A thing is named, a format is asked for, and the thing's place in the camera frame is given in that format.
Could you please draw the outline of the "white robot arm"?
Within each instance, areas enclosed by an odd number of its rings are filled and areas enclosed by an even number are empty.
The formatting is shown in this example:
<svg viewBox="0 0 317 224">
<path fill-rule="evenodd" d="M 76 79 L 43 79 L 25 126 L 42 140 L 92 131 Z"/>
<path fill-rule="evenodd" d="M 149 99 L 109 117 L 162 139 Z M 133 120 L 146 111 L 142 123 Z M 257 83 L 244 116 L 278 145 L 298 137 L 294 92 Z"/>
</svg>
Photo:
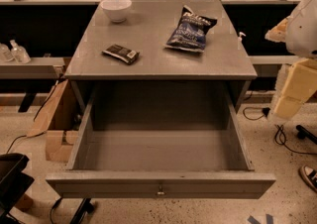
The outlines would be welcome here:
<svg viewBox="0 0 317 224">
<path fill-rule="evenodd" d="M 279 70 L 271 101 L 271 119 L 287 121 L 317 92 L 317 0 L 302 0 L 264 37 L 285 43 L 286 49 L 299 57 Z"/>
</svg>

